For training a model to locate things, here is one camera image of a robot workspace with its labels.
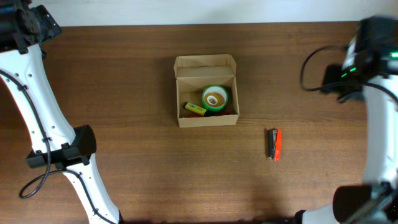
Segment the black orange stapler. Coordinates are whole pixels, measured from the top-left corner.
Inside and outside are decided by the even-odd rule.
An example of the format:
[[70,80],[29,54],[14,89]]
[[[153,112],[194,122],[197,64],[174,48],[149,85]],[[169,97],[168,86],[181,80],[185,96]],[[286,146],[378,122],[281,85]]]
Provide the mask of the black orange stapler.
[[281,155],[282,147],[282,130],[270,129],[268,130],[268,145],[269,145],[269,158],[273,161],[278,161]]

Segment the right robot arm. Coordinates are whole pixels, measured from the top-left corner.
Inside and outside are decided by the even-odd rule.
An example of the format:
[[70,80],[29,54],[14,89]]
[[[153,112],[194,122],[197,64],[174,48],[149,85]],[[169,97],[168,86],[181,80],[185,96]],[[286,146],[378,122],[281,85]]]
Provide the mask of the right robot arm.
[[301,210],[294,223],[397,223],[397,20],[358,22],[341,64],[326,67],[322,85],[338,101],[361,100],[367,109],[368,152],[363,182],[338,187],[330,205]]

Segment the yellow blue highlighter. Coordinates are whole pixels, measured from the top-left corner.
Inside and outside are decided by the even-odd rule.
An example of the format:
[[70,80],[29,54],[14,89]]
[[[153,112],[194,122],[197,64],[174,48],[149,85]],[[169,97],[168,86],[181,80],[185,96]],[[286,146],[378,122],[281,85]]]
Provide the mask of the yellow blue highlighter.
[[214,115],[214,112],[206,110],[206,109],[204,109],[204,108],[202,108],[200,106],[194,105],[193,103],[189,103],[189,102],[184,103],[183,104],[183,108],[188,110],[188,111],[191,111],[191,112],[194,112],[196,114],[199,114],[201,116],[204,116],[204,117],[209,117],[209,116],[213,116]]

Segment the green tape roll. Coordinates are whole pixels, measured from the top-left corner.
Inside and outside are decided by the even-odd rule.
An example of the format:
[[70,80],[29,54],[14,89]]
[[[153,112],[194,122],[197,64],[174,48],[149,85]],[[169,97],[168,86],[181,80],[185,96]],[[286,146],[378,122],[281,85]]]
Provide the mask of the green tape roll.
[[[207,93],[219,93],[219,94],[221,94],[224,97],[224,99],[225,99],[225,103],[222,106],[220,106],[220,107],[210,107],[210,106],[206,105],[204,97],[205,97],[205,95]],[[210,86],[207,86],[203,90],[202,96],[201,96],[201,100],[202,100],[202,104],[203,104],[203,106],[204,106],[204,108],[206,110],[209,110],[209,111],[217,113],[217,112],[220,112],[220,111],[224,110],[225,106],[227,105],[227,103],[229,101],[229,95],[228,95],[227,90],[223,86],[210,85]]]

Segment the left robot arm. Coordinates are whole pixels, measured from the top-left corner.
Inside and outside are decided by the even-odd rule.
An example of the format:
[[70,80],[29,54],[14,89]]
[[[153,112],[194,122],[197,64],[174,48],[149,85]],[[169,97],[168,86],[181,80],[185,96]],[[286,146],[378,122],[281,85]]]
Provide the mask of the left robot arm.
[[63,173],[75,189],[90,223],[122,223],[96,165],[96,138],[89,125],[73,128],[64,117],[44,69],[44,42],[62,30],[43,5],[1,1],[1,80],[9,89],[27,126],[31,168],[44,174],[28,182],[19,198],[33,197],[47,178]]

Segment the orange utility knife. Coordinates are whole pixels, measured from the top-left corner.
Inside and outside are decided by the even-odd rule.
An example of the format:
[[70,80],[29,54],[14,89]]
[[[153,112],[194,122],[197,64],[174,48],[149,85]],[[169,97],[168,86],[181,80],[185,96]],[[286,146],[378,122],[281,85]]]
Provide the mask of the orange utility knife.
[[209,116],[204,116],[204,115],[201,115],[201,114],[194,113],[194,114],[189,114],[189,115],[187,116],[187,118],[202,118],[202,117],[227,116],[227,115],[231,115],[231,113],[229,113],[229,112],[222,112],[222,113],[217,113],[217,114],[211,114],[211,115],[209,115]]

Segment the cardboard box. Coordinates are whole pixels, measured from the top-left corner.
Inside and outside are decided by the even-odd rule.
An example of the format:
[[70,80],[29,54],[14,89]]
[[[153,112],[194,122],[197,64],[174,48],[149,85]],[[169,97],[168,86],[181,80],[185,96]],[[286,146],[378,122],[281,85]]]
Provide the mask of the cardboard box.
[[[178,56],[174,63],[177,89],[177,120],[181,128],[235,125],[239,118],[239,101],[236,84],[236,62],[230,54]],[[204,108],[203,90],[210,85],[223,86],[229,95],[224,110],[227,116],[187,118],[194,112],[183,108],[186,102]]]

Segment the small yellow tape roll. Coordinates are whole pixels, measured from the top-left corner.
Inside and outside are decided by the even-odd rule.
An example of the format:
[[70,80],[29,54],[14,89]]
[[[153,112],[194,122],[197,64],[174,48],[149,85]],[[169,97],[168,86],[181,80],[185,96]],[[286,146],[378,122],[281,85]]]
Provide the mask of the small yellow tape roll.
[[210,107],[220,107],[225,103],[224,97],[219,93],[207,93],[204,100],[205,104]]

